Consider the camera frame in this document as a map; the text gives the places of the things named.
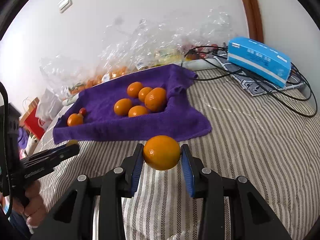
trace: person's hand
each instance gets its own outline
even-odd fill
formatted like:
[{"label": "person's hand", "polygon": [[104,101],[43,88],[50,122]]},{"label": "person's hand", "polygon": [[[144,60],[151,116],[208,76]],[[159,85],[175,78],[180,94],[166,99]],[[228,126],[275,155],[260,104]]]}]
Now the person's hand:
[{"label": "person's hand", "polygon": [[2,193],[0,192],[0,205],[2,206],[2,207],[4,207],[4,205],[5,205],[5,200],[4,200],[4,197],[2,196]]},{"label": "person's hand", "polygon": [[30,200],[30,203],[25,208],[16,198],[13,198],[12,202],[12,209],[28,217],[26,222],[32,227],[38,227],[47,215],[43,200],[39,195],[39,190],[40,182],[38,180],[26,189],[26,197]]}]

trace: purple towel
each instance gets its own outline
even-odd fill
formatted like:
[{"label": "purple towel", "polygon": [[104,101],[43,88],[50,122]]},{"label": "purple towel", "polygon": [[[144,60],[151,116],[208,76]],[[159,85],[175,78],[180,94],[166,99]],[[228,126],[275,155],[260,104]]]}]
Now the purple towel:
[{"label": "purple towel", "polygon": [[19,127],[19,137],[18,137],[18,145],[20,149],[25,149],[28,144],[29,135],[26,130],[22,127]]},{"label": "purple towel", "polygon": [[[176,141],[206,135],[211,131],[209,121],[188,102],[187,88],[197,75],[185,68],[171,64],[135,72],[111,80],[80,93],[74,105],[58,120],[53,129],[55,143],[62,141],[127,141],[148,140],[156,135],[167,135]],[[121,98],[129,98],[127,87],[139,81],[145,87],[162,87],[167,90],[167,106],[163,112],[137,117],[117,116],[114,104]],[[144,105],[132,98],[134,105]],[[84,124],[67,126],[72,113],[84,107],[87,115]]]}]

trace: small red tomato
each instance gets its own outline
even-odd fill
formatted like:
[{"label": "small red tomato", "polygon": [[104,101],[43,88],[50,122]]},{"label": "small red tomato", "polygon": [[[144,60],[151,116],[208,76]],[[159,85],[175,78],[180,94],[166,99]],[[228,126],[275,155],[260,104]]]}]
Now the small red tomato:
[{"label": "small red tomato", "polygon": [[206,57],[207,57],[207,54],[205,54],[205,53],[199,53],[199,56],[202,57],[202,58],[206,58]]},{"label": "small red tomato", "polygon": [[217,44],[211,44],[211,46],[215,46],[216,48],[212,48],[213,51],[218,50],[218,45]]},{"label": "small red tomato", "polygon": [[80,109],[79,114],[82,114],[83,116],[85,116],[87,114],[87,110],[83,107]]}]

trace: striped bed sheet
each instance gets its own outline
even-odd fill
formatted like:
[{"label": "striped bed sheet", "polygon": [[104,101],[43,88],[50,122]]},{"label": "striped bed sheet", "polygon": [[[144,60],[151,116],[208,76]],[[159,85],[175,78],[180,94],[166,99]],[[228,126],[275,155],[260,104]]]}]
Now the striped bed sheet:
[{"label": "striped bed sheet", "polygon": [[[220,71],[198,72],[201,78]],[[320,117],[294,114],[268,95],[250,96],[231,77],[195,82],[188,91],[190,104],[208,118],[212,132],[179,142],[219,175],[246,176],[282,221],[292,239],[301,240],[320,215]],[[286,93],[303,98],[298,90]],[[308,103],[277,94],[299,111],[312,113]],[[36,151],[54,148],[53,120]],[[65,160],[41,181],[41,196],[49,211],[80,174],[105,174],[133,154],[145,141],[80,141],[80,153]],[[228,199],[225,199],[226,239],[230,239]],[[188,196],[181,165],[156,171],[145,163],[138,190],[122,199],[127,239],[197,239],[202,200]],[[98,239],[99,198],[96,198],[93,239]]]}]

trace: orange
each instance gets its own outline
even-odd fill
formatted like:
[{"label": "orange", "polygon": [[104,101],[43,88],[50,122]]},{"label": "orange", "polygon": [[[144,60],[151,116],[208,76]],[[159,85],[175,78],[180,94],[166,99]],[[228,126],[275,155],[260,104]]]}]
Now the orange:
[{"label": "orange", "polygon": [[80,93],[82,90],[85,90],[85,86],[84,85],[81,85],[78,87],[78,92]]},{"label": "orange", "polygon": [[83,124],[82,114],[71,114],[67,121],[68,126]]},{"label": "orange", "polygon": [[75,89],[73,89],[72,91],[70,91],[70,94],[71,94],[71,95],[75,95],[75,94],[77,94],[77,93],[79,93],[78,88],[75,88]]},{"label": "orange", "polygon": [[145,88],[141,89],[138,94],[139,100],[141,102],[144,102],[147,94],[149,94],[151,92],[151,90],[152,90],[152,88],[150,88],[150,87],[145,87]]},{"label": "orange", "polygon": [[110,69],[109,77],[110,77],[110,79],[121,77],[126,73],[126,70],[127,70],[126,66],[114,67],[114,68]]},{"label": "orange", "polygon": [[152,112],[159,112],[163,110],[166,103],[167,91],[163,88],[154,88],[144,99],[146,108],[150,109]]},{"label": "orange", "polygon": [[102,83],[102,75],[98,75],[95,80],[94,80],[94,83],[99,85]]},{"label": "orange", "polygon": [[137,98],[141,89],[143,85],[140,82],[134,82],[128,86],[127,93],[130,97]]},{"label": "orange", "polygon": [[169,170],[180,160],[180,146],[173,138],[158,135],[146,142],[143,148],[143,158],[155,170]]},{"label": "orange", "polygon": [[146,109],[144,106],[134,106],[129,110],[128,117],[135,117],[147,113],[148,109]]},{"label": "orange", "polygon": [[132,108],[131,100],[129,98],[123,98],[115,103],[115,106],[113,107],[113,111],[115,111],[117,115],[125,116],[128,114],[131,108]]},{"label": "orange", "polygon": [[93,87],[93,80],[88,80],[87,84],[85,85],[85,89]]}]

